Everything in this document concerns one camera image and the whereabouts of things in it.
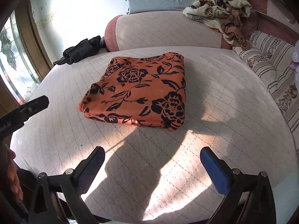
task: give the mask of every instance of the window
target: window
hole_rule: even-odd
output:
[[[0,75],[20,104],[29,101],[40,84],[23,48],[13,12],[0,32]]]

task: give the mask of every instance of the orange fabric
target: orange fabric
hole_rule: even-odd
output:
[[[114,57],[78,109],[109,123],[176,130],[184,123],[184,57],[175,52],[149,58]]]

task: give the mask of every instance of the black garment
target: black garment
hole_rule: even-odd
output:
[[[54,62],[54,65],[63,65],[65,63],[71,65],[77,63],[84,58],[96,55],[101,47],[105,46],[104,38],[101,40],[100,36],[94,37],[90,40],[82,40],[76,46],[70,47],[63,52],[63,57]]]

